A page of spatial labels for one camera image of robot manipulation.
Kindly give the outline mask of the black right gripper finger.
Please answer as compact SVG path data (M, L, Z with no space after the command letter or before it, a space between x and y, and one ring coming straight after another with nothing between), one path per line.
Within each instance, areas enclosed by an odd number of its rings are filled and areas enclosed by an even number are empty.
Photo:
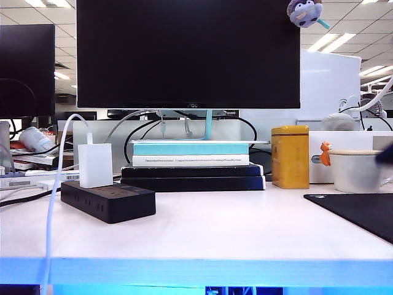
M389 146L376 156L376 163L380 165L393 165L393 147Z

